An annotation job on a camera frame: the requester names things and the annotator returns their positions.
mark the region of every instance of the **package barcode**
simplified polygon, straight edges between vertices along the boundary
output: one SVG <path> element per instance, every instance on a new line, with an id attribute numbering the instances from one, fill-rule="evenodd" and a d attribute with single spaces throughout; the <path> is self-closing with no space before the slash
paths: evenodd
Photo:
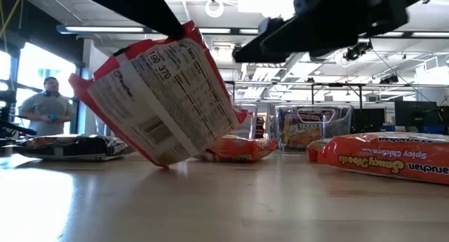
<path id="1" fill-rule="evenodd" d="M 160 144 L 173 136 L 168 127 L 158 116 L 141 123 L 139 129 L 145 132 L 156 144 Z"/>

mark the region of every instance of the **clear plastic container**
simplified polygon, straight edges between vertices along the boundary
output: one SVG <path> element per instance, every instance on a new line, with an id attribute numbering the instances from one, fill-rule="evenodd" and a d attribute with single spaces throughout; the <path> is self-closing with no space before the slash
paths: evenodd
<path id="1" fill-rule="evenodd" d="M 315 140 L 348 135 L 351 132 L 351 105 L 278 105 L 276 127 L 279 149 L 303 152 Z"/>
<path id="2" fill-rule="evenodd" d="M 237 110 L 245 109 L 249 113 L 246 117 L 246 120 L 242 123 L 241 127 L 237 130 L 233 130 L 230 134 L 239 137 L 254 139 L 255 124 L 257 121 L 257 105 L 236 103 L 234 104 L 234 107 Z"/>

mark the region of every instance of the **white wall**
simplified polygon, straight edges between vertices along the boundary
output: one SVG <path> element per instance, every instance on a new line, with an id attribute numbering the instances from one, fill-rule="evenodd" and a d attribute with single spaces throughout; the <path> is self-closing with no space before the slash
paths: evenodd
<path id="1" fill-rule="evenodd" d="M 90 79 L 95 71 L 100 68 L 109 57 L 99 51 L 90 39 L 84 40 L 83 62 L 85 67 L 81 73 L 84 79 Z M 79 104 L 79 121 L 78 133 L 85 135 L 95 134 L 95 114 L 80 102 Z"/>

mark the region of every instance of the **red noodle package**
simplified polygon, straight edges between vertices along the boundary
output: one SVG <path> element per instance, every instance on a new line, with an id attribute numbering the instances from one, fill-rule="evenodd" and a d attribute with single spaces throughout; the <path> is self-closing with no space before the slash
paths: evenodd
<path id="1" fill-rule="evenodd" d="M 70 84 L 122 140 L 157 166 L 194 156 L 240 126 L 198 28 L 185 38 L 134 43 L 117 52 L 91 80 Z"/>
<path id="2" fill-rule="evenodd" d="M 276 149 L 276 141 L 266 139 L 251 140 L 244 137 L 226 135 L 209 147 L 206 152 L 195 156 L 197 159 L 215 162 L 252 162 L 270 155 Z"/>
<path id="3" fill-rule="evenodd" d="M 332 139 L 318 155 L 350 171 L 449 184 L 449 137 L 419 133 L 363 133 Z"/>

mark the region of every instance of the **instant noodle package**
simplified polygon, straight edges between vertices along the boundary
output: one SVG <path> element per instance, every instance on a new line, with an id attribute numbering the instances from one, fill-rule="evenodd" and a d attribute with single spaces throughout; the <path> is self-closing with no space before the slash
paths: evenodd
<path id="1" fill-rule="evenodd" d="M 301 151 L 315 140 L 347 135 L 350 131 L 352 106 L 276 107 L 276 126 L 282 151 Z"/>
<path id="2" fill-rule="evenodd" d="M 449 184 L 449 137 L 421 133 L 363 133 L 310 144 L 314 161 L 357 173 Z"/>
<path id="3" fill-rule="evenodd" d="M 91 80 L 71 75 L 77 97 L 157 166 L 197 155 L 237 129 L 218 68 L 194 23 L 185 38 L 144 40 L 115 53 Z"/>
<path id="4" fill-rule="evenodd" d="M 226 135 L 195 158 L 214 162 L 254 162 L 270 155 L 275 149 L 276 141 Z"/>

